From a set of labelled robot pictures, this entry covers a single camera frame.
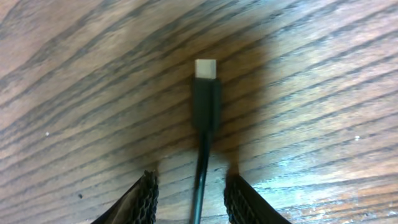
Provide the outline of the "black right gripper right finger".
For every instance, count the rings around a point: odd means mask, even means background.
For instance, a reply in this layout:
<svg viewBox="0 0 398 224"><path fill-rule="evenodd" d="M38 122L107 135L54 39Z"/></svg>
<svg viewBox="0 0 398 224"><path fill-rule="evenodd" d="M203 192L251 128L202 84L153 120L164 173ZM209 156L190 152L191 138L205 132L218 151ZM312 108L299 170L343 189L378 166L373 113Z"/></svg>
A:
<svg viewBox="0 0 398 224"><path fill-rule="evenodd" d="M232 224L290 224L240 175L227 176L224 205Z"/></svg>

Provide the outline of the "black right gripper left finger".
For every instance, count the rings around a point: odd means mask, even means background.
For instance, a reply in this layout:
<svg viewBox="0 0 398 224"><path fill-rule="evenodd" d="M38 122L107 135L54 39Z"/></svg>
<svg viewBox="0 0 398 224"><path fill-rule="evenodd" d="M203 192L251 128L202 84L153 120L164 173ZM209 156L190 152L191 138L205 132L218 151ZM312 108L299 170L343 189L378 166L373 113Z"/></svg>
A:
<svg viewBox="0 0 398 224"><path fill-rule="evenodd" d="M91 224L154 224L159 197L156 172L145 171L140 179Z"/></svg>

